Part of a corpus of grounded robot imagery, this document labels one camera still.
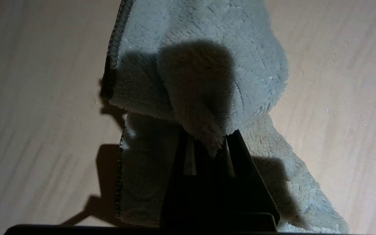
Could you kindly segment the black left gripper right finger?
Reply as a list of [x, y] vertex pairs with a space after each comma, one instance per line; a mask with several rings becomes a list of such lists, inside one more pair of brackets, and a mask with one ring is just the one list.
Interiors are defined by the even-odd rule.
[[239, 130], [215, 157], [219, 215], [232, 231], [276, 231], [280, 213]]

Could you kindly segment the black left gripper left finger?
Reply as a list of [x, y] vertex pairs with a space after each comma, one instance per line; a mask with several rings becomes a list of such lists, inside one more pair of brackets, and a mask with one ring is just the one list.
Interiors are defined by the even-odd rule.
[[162, 229], [209, 229], [213, 220], [210, 157], [194, 140], [196, 175], [185, 175], [189, 134], [180, 130], [168, 187], [161, 210]]

